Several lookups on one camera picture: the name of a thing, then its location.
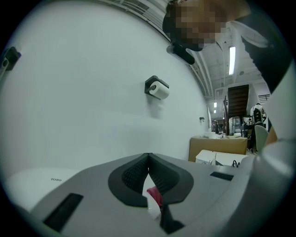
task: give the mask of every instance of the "cardboard box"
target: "cardboard box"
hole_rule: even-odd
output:
[[[245,155],[247,151],[247,138],[228,136],[222,139],[210,139],[204,137],[192,137],[189,147],[189,161],[195,162],[196,156],[201,150]]]

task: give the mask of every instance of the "ceiling light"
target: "ceiling light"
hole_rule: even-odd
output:
[[[234,63],[235,63],[235,47],[229,48],[229,75],[232,75],[234,72]]]

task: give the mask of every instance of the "white wall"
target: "white wall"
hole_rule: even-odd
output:
[[[270,94],[266,82],[253,84],[257,95]]]
[[[188,159],[208,111],[187,66],[144,21],[87,2],[55,2],[31,14],[10,45],[22,56],[0,91],[5,177],[28,168],[83,169],[143,152]],[[170,86],[144,94],[157,75]]]
[[[247,114],[250,114],[251,108],[259,103],[259,97],[255,90],[255,87],[253,84],[249,85],[249,97],[248,97],[248,104],[247,104]]]
[[[212,119],[211,119],[211,113],[210,113],[209,107],[208,107],[208,116],[209,116],[209,126],[208,126],[208,129],[212,129]]]

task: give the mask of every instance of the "person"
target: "person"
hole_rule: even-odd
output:
[[[219,124],[216,120],[215,120],[215,133],[219,134]]]
[[[265,111],[260,103],[257,103],[251,108],[250,115],[253,118],[253,126],[252,126],[251,140],[249,143],[248,151],[252,153],[253,153],[254,145],[256,143],[255,126],[259,125],[264,127],[264,121],[266,119],[266,116],[265,116],[265,119],[263,119],[263,114],[265,114]]]
[[[172,0],[166,7],[162,29],[172,44],[200,51],[207,44],[217,43],[226,23],[239,32],[246,52],[272,93],[293,56],[274,22],[251,0]],[[267,140],[273,143],[277,136],[271,126],[269,129]]]

